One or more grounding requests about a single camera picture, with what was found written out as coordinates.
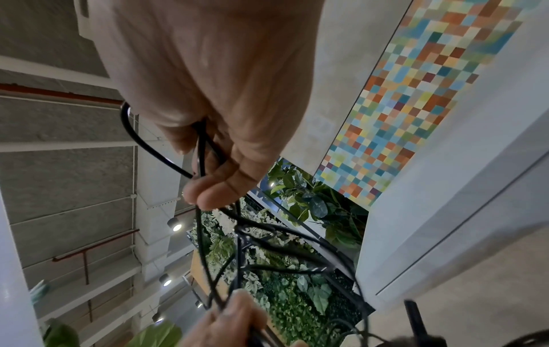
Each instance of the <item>spotlight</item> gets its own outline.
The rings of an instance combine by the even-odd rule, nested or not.
[[[177,217],[173,217],[168,221],[168,226],[173,231],[178,231],[183,226]]]
[[[172,283],[172,279],[170,278],[170,275],[168,275],[167,273],[160,276],[159,281],[160,283],[162,283],[163,287],[169,286],[170,283]]]
[[[153,315],[153,322],[155,323],[160,323],[161,321],[164,320],[164,317],[162,317],[162,315],[160,314],[160,312],[157,312]]]

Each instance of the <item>ceiling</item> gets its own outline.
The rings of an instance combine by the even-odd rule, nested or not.
[[[4,1],[0,55],[107,76],[93,42],[78,33],[73,0]],[[113,89],[5,70],[0,70],[0,83],[122,100]],[[0,98],[0,146],[128,140],[116,109]],[[187,170],[190,157],[184,162]],[[134,229],[135,158],[134,147],[0,153],[0,188],[29,287],[40,280],[54,288],[83,281],[82,256],[51,259]],[[187,207],[180,200],[176,211]],[[189,218],[185,223],[191,226]],[[127,236],[89,251],[90,271],[131,254],[132,244],[133,237]],[[127,300],[132,286],[128,279],[93,298],[93,318]],[[60,319],[83,328],[90,322],[87,305]],[[96,345],[110,344],[128,330],[129,322]]]

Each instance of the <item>red pipe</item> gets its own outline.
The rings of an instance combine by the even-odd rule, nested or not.
[[[9,91],[11,93],[41,95],[41,96],[54,97],[54,98],[72,99],[72,100],[80,100],[80,101],[90,101],[90,102],[98,102],[98,103],[108,103],[110,105],[117,105],[117,106],[122,104],[121,100],[99,98],[99,97],[90,97],[88,95],[65,93],[65,92],[62,92],[62,91],[53,91],[53,90],[46,90],[46,89],[39,89],[39,88],[31,88],[31,87],[18,86],[18,85],[8,85],[8,84],[5,84],[5,83],[0,83],[0,90]]]
[[[105,241],[102,241],[102,242],[100,242],[100,243],[98,243],[98,244],[95,244],[95,245],[92,245],[92,246],[83,248],[83,249],[78,250],[78,251],[76,251],[76,252],[74,252],[74,253],[69,253],[69,254],[67,254],[66,256],[63,256],[63,257],[61,257],[61,258],[54,257],[54,258],[52,259],[52,261],[53,261],[53,262],[58,262],[58,261],[62,261],[62,260],[68,259],[68,258],[72,258],[72,257],[77,256],[77,255],[79,255],[79,254],[84,254],[85,252],[87,252],[87,251],[89,251],[89,250],[92,250],[92,249],[94,249],[94,248],[101,247],[102,245],[109,244],[109,243],[111,243],[111,242],[113,242],[113,241],[115,241],[115,240],[118,240],[118,239],[120,239],[120,238],[122,238],[122,237],[131,235],[131,234],[134,234],[134,233],[136,233],[136,232],[138,232],[138,231],[139,231],[139,229],[130,230],[130,231],[127,232],[127,233],[124,233],[124,234],[122,234],[122,235],[118,235],[117,237],[113,237],[113,238],[110,238],[110,239],[105,240]]]

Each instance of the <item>mosaic tile pattern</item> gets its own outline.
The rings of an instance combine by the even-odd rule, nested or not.
[[[414,0],[316,177],[368,209],[540,0]]]

